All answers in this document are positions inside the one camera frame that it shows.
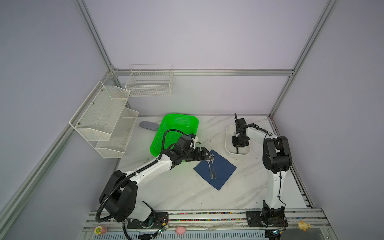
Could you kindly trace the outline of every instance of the black mounting plate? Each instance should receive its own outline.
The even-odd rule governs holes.
[[[247,211],[245,212],[247,216],[247,222],[248,222],[248,227],[266,227],[264,224],[262,224],[262,218],[261,218],[261,211]],[[286,220],[286,217],[284,216],[284,222],[285,226],[288,226],[288,222]],[[283,227],[284,223],[281,221],[276,221],[272,226],[268,227]]]
[[[141,222],[137,219],[128,219],[127,222],[127,229],[141,229],[144,228],[141,226]],[[152,226],[150,228],[159,229],[163,227],[163,223],[168,222],[168,213],[167,212],[156,212],[155,213],[155,221],[153,222]]]

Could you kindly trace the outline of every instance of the white wire basket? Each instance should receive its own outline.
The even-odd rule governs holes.
[[[170,96],[173,89],[172,65],[131,65],[125,88],[131,97]]]
[[[121,158],[128,146],[129,139],[139,112],[126,108],[129,91],[104,86],[91,100],[91,94],[84,103],[89,104],[80,115],[81,107],[70,120],[70,125],[103,157]]]

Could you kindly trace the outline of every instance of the silver utensil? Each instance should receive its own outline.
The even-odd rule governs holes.
[[[209,158],[207,159],[207,163],[208,163],[208,166],[209,166],[209,174],[211,175],[211,179],[213,179],[214,178],[214,175],[212,174],[212,170],[211,170],[211,164],[210,164],[210,160],[209,160]]]
[[[213,154],[210,154],[209,160],[212,162],[212,172],[214,173],[214,179],[217,179],[216,172],[215,172],[215,166],[214,166],[215,156]]]

